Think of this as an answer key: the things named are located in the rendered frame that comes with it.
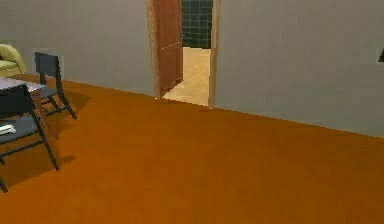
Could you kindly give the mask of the brown wooden room door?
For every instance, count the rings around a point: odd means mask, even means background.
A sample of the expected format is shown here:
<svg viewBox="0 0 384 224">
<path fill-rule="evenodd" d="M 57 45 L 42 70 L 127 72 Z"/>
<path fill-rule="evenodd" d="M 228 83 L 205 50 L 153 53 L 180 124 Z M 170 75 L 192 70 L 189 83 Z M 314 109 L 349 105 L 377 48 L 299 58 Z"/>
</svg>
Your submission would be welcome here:
<svg viewBox="0 0 384 224">
<path fill-rule="evenodd" d="M 160 96 L 183 80 L 182 0 L 154 0 Z"/>
</svg>

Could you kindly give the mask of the dark grey chair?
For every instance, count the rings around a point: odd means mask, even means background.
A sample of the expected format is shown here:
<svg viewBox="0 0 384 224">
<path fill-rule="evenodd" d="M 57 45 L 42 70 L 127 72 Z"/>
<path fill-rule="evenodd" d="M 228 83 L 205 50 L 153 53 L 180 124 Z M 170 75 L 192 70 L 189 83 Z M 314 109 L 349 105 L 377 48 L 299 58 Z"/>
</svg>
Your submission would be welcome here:
<svg viewBox="0 0 384 224">
<path fill-rule="evenodd" d="M 56 55 L 36 52 L 35 53 L 36 72 L 39 74 L 39 83 L 43 85 L 40 91 L 40 102 L 43 106 L 51 104 L 54 109 L 48 110 L 44 108 L 47 116 L 62 111 L 68 111 L 74 120 L 77 116 L 65 97 L 59 57 Z M 51 77 L 55 81 L 55 87 L 47 85 L 47 77 Z"/>
<path fill-rule="evenodd" d="M 19 85 L 0 90 L 0 126 L 13 125 L 15 134 L 0 135 L 0 146 L 37 134 L 39 139 L 32 143 L 0 151 L 0 164 L 4 165 L 4 158 L 43 144 L 47 150 L 51 163 L 56 170 L 60 167 L 48 142 L 41 120 L 35 112 L 36 105 L 26 85 Z"/>
</svg>

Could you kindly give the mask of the pale table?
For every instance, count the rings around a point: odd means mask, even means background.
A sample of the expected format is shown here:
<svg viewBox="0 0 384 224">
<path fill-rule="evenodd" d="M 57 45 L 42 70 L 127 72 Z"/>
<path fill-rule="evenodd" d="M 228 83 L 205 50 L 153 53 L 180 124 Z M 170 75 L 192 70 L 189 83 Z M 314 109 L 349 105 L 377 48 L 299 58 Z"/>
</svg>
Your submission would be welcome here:
<svg viewBox="0 0 384 224">
<path fill-rule="evenodd" d="M 43 85 L 41 85 L 41 84 L 37 84 L 37 83 L 33 83 L 33 82 L 27 82 L 27 81 L 23 81 L 23 80 L 0 77 L 0 90 L 4 90 L 7 88 L 19 86 L 19 85 L 26 85 L 29 92 L 33 92 L 33 91 L 40 90 L 43 88 Z"/>
</svg>

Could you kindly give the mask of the white flat object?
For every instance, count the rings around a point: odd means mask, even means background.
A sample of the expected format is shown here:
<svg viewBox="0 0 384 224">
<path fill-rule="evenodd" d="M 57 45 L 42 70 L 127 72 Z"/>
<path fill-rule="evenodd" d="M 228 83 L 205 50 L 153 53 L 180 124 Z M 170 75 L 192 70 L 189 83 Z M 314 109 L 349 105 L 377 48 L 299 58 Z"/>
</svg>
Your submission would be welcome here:
<svg viewBox="0 0 384 224">
<path fill-rule="evenodd" d="M 16 129 L 13 125 L 3 125 L 0 126 L 0 135 L 6 135 L 6 134 L 15 134 Z"/>
</svg>

